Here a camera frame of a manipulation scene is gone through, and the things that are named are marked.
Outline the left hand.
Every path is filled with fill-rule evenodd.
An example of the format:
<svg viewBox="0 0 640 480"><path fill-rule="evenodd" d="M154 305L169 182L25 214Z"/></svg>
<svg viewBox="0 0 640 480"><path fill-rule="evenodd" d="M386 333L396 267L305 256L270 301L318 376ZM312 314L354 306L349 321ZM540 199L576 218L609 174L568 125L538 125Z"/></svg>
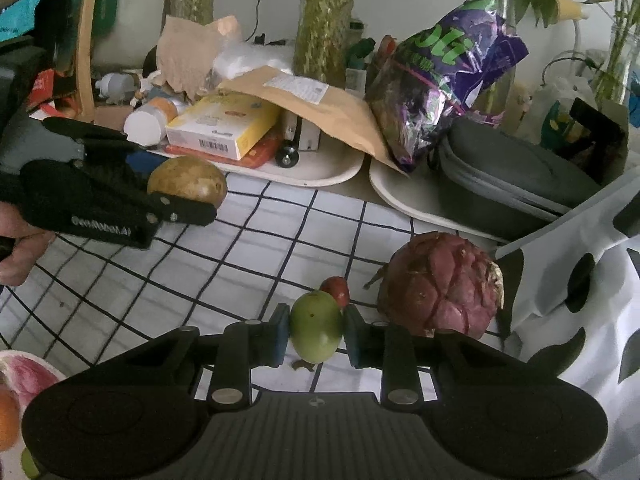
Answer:
<svg viewBox="0 0 640 480"><path fill-rule="evenodd" d="M26 222L11 204L1 204L1 236L13 238L15 245L11 255L0 264L0 278L3 286L20 286L39 258L47 251L55 239L50 231L35 228Z"/></svg>

